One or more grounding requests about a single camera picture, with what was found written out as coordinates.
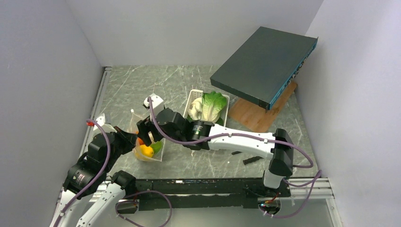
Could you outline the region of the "light green round fruit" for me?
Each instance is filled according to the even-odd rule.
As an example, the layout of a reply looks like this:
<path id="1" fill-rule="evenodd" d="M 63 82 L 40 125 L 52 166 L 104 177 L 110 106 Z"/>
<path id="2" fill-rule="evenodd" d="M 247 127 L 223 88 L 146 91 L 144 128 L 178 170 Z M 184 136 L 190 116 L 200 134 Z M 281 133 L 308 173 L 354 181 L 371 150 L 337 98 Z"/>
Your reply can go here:
<path id="1" fill-rule="evenodd" d="M 159 151 L 162 150 L 163 142 L 162 141 L 154 142 L 150 145 L 150 147 L 153 149 L 153 154 L 156 155 Z"/>

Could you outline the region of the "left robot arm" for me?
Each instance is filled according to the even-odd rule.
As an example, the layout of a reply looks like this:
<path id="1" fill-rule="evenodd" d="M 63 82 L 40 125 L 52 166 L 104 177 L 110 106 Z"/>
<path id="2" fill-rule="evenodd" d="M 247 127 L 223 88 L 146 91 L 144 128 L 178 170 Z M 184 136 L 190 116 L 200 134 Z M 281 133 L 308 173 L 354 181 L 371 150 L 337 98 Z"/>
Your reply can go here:
<path id="1" fill-rule="evenodd" d="M 93 137 L 87 152 L 68 170 L 52 227 L 94 227 L 120 199 L 131 198 L 135 194 L 136 178 L 120 170 L 112 176 L 101 197 L 86 209 L 117 159 L 131 152 L 138 145 L 137 139 L 136 134 L 117 126 Z"/>

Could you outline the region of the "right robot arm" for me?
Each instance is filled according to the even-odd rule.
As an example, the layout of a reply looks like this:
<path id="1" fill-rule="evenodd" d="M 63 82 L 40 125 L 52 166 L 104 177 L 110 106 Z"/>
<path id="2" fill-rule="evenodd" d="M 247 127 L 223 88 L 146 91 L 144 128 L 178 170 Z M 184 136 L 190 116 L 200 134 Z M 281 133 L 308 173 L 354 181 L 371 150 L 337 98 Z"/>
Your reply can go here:
<path id="1" fill-rule="evenodd" d="M 136 125 L 146 145 L 166 139 L 191 150 L 234 150 L 268 160 L 260 185 L 266 196 L 274 195 L 282 180 L 293 174 L 294 145 L 284 129 L 274 133 L 235 130 L 208 121 L 189 121 L 170 108 Z"/>

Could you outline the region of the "orange tangerine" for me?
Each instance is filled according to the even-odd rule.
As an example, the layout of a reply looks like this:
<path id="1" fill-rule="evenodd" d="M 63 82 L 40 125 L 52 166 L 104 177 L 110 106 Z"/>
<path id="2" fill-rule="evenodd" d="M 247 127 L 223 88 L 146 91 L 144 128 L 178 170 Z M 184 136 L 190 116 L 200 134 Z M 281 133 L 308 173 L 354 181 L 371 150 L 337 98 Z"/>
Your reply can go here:
<path id="1" fill-rule="evenodd" d="M 138 143 L 139 143 L 140 145 L 144 145 L 143 140 L 138 136 L 138 132 L 139 132 L 139 131 L 136 131 L 136 132 L 135 132 L 135 134 L 137 134 L 137 137 L 138 137 L 138 138 L 137 138 L 137 141 L 138 141 Z"/>

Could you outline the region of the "small garlic bulb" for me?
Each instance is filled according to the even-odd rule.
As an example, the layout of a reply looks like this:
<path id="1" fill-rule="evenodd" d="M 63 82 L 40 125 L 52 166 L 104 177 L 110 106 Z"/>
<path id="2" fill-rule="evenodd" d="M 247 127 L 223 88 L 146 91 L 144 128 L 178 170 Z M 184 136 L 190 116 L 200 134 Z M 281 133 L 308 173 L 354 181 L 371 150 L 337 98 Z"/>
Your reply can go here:
<path id="1" fill-rule="evenodd" d="M 148 136 L 149 136 L 149 138 L 150 138 L 150 140 L 151 140 L 151 143 L 154 143 L 155 141 L 154 141 L 152 132 L 149 132 L 149 133 L 148 133 Z"/>

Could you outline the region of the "polka dot zip top bag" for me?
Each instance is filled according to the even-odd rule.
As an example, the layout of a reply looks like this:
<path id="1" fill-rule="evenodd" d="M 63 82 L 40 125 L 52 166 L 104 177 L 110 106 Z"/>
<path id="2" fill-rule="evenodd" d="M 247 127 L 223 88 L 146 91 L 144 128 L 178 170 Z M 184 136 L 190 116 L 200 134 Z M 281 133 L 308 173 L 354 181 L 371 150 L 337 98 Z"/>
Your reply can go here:
<path id="1" fill-rule="evenodd" d="M 139 136 L 139 130 L 136 123 L 143 118 L 135 114 L 133 109 L 131 109 L 131 114 L 132 117 L 130 120 L 130 132 Z M 148 135 L 152 142 L 149 146 L 146 146 L 142 139 L 140 139 L 139 137 L 137 138 L 135 148 L 132 150 L 135 158 L 139 161 L 144 162 L 162 162 L 165 139 L 156 142 L 154 141 L 151 132 L 149 132 Z"/>

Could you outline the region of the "yellow lemon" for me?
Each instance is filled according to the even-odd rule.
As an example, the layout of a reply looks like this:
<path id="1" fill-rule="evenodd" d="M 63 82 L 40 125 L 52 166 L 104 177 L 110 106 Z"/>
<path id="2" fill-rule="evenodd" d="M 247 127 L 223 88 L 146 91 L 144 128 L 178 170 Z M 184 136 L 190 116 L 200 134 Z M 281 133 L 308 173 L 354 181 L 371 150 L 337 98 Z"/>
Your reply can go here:
<path id="1" fill-rule="evenodd" d="M 152 158 L 153 157 L 153 149 L 146 145 L 140 145 L 140 152 L 143 156 Z"/>

